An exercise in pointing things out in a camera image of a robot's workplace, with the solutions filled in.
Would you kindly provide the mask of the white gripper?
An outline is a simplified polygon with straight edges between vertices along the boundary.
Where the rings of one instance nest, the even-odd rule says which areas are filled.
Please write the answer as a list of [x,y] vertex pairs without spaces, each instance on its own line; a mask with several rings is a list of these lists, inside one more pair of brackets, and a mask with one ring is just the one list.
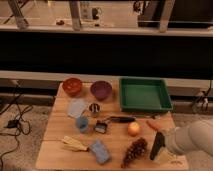
[[185,133],[184,127],[175,127],[157,132],[150,159],[157,164],[165,164],[172,161],[175,155],[184,155],[186,151],[180,146],[179,141],[184,137]]

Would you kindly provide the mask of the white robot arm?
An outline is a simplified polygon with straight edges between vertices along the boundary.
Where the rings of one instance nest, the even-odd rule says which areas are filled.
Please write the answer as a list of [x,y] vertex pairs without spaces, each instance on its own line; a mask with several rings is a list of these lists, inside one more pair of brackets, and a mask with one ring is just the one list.
[[158,131],[149,158],[164,164],[192,151],[204,151],[213,157],[213,119]]

